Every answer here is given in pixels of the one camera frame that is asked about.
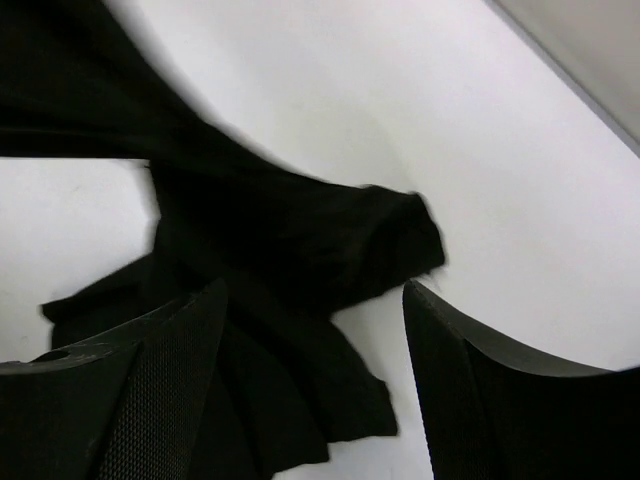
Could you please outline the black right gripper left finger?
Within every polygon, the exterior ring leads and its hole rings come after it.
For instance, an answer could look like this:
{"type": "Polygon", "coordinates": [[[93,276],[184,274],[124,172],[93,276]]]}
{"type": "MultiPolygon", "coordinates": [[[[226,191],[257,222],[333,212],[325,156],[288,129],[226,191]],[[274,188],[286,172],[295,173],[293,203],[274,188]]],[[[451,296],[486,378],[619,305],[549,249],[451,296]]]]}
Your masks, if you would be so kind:
{"type": "Polygon", "coordinates": [[[5,479],[184,479],[227,305],[222,281],[1,366],[5,479]]]}

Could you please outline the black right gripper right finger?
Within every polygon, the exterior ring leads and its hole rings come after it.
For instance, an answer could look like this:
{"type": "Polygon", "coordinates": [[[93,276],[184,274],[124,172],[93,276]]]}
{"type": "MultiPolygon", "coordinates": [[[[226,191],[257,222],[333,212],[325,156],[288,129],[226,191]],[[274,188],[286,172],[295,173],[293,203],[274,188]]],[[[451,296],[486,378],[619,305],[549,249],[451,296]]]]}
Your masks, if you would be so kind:
{"type": "Polygon", "coordinates": [[[422,284],[402,296],[438,479],[635,479],[639,371],[545,353],[469,317],[422,284]]]}

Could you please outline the black pleated skirt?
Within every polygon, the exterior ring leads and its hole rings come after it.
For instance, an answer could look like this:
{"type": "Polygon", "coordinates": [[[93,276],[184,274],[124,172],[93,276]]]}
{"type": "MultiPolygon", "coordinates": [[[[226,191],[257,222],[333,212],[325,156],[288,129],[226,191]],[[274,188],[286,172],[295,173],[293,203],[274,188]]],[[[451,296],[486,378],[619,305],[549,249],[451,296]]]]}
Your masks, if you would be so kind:
{"type": "Polygon", "coordinates": [[[270,479],[399,432],[387,385],[334,315],[446,261],[425,200],[275,165],[203,120],[101,1],[1,5],[1,153],[147,163],[151,251],[46,303],[52,350],[225,284],[184,479],[270,479]]]}

